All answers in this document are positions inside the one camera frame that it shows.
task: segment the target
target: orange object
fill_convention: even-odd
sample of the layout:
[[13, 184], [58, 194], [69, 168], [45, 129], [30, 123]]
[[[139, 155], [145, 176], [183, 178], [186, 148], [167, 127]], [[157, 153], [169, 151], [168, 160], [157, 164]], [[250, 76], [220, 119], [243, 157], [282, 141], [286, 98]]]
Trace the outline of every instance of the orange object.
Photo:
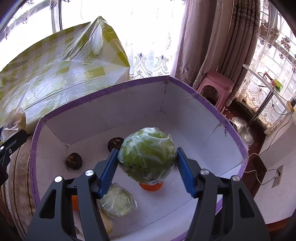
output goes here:
[[149, 185], [145, 183], [139, 183], [139, 184], [141, 188], [143, 188], [145, 191], [148, 191], [148, 192], [158, 191], [163, 186], [163, 182], [159, 184], [154, 184], [154, 185]]
[[77, 195], [72, 196], [72, 209], [75, 211], [78, 211], [78, 196]]

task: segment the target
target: blue gripper pad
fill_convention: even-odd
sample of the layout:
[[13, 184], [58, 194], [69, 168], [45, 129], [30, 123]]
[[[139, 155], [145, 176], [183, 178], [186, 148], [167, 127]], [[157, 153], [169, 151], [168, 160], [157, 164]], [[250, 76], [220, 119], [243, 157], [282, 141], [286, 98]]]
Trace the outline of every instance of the blue gripper pad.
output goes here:
[[108, 164], [100, 178], [100, 189], [98, 191], [99, 198], [102, 198], [109, 191], [109, 187], [118, 165], [117, 155], [118, 150], [114, 149], [108, 157]]
[[183, 152], [182, 148], [178, 148], [177, 149], [177, 166], [181, 174], [185, 189], [193, 198], [196, 198], [197, 191], [195, 189], [195, 184], [196, 184], [195, 176], [190, 170], [187, 160], [188, 159], [185, 153]]

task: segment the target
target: silver screw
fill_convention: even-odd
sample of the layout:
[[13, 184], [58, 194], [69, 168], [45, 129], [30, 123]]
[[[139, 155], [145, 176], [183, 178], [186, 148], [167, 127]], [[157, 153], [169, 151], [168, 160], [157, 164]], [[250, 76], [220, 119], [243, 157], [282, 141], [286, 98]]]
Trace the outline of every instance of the silver screw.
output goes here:
[[54, 181], [55, 181], [56, 183], [59, 183], [62, 179], [63, 179], [63, 178], [62, 178], [61, 176], [57, 176], [57, 177], [54, 179]]
[[239, 178], [239, 176], [234, 175], [234, 176], [232, 176], [232, 180], [235, 182], [238, 182], [240, 180], [240, 178]]
[[207, 169], [201, 169], [200, 173], [201, 173], [201, 175], [208, 175], [210, 172]]
[[93, 174], [94, 174], [94, 171], [93, 170], [87, 170], [85, 172], [85, 175], [87, 175], [87, 176], [92, 176]]

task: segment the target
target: metal table pole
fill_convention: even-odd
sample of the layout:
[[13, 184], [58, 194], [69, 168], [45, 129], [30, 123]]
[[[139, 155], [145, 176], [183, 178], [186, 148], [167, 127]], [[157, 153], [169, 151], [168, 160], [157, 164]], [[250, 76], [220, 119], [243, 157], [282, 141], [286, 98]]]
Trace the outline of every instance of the metal table pole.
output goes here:
[[254, 138], [250, 133], [250, 125], [257, 119], [257, 117], [261, 114], [264, 108], [267, 106], [269, 101], [272, 99], [273, 91], [270, 91], [267, 97], [264, 99], [258, 110], [256, 111], [255, 115], [252, 119], [247, 123], [244, 119], [240, 117], [233, 117], [231, 122], [237, 126], [237, 132], [240, 137], [244, 140], [244, 142], [251, 146], [254, 143]]

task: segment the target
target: box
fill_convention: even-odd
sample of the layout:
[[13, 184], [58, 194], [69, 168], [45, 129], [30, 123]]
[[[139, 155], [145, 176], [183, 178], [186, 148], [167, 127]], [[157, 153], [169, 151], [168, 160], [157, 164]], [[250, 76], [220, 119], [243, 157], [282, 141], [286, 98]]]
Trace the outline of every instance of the box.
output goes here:
[[[45, 115], [36, 127], [30, 157], [31, 184], [36, 205], [56, 176], [75, 178], [109, 155], [111, 138], [144, 127], [171, 134], [188, 158], [216, 176], [244, 173], [247, 148], [226, 118], [185, 83], [160, 76], [120, 83], [77, 100]], [[81, 155], [79, 170], [68, 169], [66, 157]], [[138, 209], [114, 218], [112, 240], [183, 240], [197, 199], [186, 192], [175, 167], [157, 192], [146, 192], [118, 167], [113, 182], [133, 194]], [[216, 211], [222, 206], [217, 197]], [[78, 227], [79, 217], [74, 215]]]

